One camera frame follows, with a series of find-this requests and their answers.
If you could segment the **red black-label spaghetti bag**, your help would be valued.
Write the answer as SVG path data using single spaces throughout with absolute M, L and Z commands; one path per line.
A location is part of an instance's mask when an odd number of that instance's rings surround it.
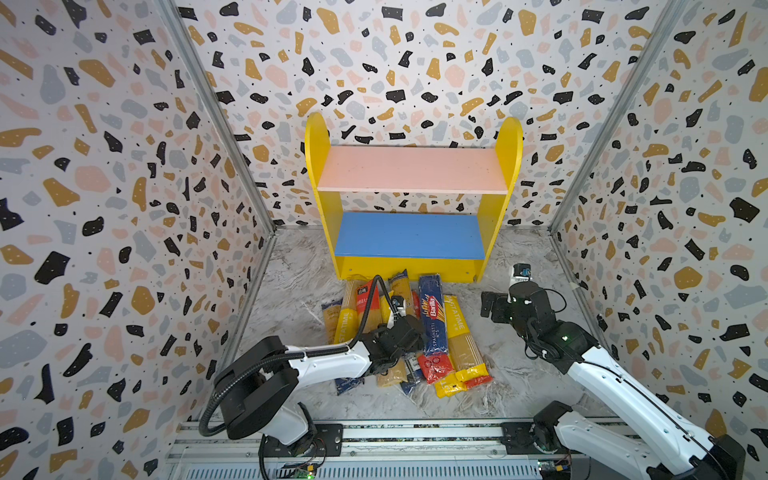
M 380 306 L 381 289 L 373 280 L 357 281 L 355 294 L 359 323 L 364 324 L 364 333 L 371 332 L 383 322 Z

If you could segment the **blue Barilla spaghetti pack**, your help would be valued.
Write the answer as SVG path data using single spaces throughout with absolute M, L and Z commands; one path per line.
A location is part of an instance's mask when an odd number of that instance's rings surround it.
M 438 274 L 419 278 L 420 317 L 424 324 L 426 341 L 424 354 L 433 356 L 448 352 L 445 305 L 441 278 Z

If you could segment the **dark blue Anko pasta bag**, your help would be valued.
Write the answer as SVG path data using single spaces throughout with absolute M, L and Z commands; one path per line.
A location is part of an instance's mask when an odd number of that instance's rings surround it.
M 402 272 L 395 274 L 390 278 L 389 282 L 392 293 L 403 299 L 405 314 L 415 316 L 415 304 L 408 271 L 403 270 Z

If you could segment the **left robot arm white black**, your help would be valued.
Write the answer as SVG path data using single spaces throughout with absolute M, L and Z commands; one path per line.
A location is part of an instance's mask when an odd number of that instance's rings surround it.
M 224 432 L 231 440 L 260 433 L 286 446 L 304 442 L 313 432 L 306 408 L 291 409 L 293 392 L 336 379 L 383 374 L 409 353 L 424 348 L 425 327 L 412 315 L 397 316 L 356 341 L 300 348 L 267 337 L 225 368 L 215 379 L 199 432 Z

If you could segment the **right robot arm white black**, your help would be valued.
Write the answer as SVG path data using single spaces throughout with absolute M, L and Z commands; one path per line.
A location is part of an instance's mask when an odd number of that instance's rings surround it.
M 589 390 L 636 434 L 607 429 L 553 401 L 533 418 L 529 435 L 544 454 L 580 452 L 628 479 L 740 479 L 745 449 L 684 418 L 624 370 L 580 325 L 557 319 L 547 289 L 533 281 L 507 293 L 484 292 L 481 314 L 514 328 L 531 359 L 553 365 Z

